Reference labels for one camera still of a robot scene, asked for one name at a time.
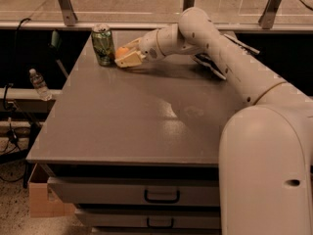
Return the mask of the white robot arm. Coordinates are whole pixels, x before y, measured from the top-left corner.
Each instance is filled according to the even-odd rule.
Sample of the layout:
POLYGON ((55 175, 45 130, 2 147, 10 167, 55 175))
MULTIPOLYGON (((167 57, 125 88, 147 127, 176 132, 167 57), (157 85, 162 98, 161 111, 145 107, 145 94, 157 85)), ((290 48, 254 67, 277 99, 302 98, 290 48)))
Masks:
POLYGON ((313 235, 313 101, 196 7, 119 47, 115 62, 128 68, 172 54, 206 54, 243 101, 220 138, 222 235, 313 235))

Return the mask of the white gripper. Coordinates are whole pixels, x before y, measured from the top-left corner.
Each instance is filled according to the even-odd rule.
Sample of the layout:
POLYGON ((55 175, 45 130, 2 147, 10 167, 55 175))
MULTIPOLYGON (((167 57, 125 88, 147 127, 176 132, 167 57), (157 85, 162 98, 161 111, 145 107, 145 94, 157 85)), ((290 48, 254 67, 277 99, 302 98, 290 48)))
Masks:
POLYGON ((115 63, 120 68, 130 68, 140 66, 144 59, 150 62, 161 60, 163 55, 157 43, 157 34, 158 30, 155 29, 146 33, 142 38, 136 38, 122 45, 122 48, 127 48, 129 51, 121 58, 115 58, 115 63), (140 49, 141 52, 130 50, 133 48, 140 49))

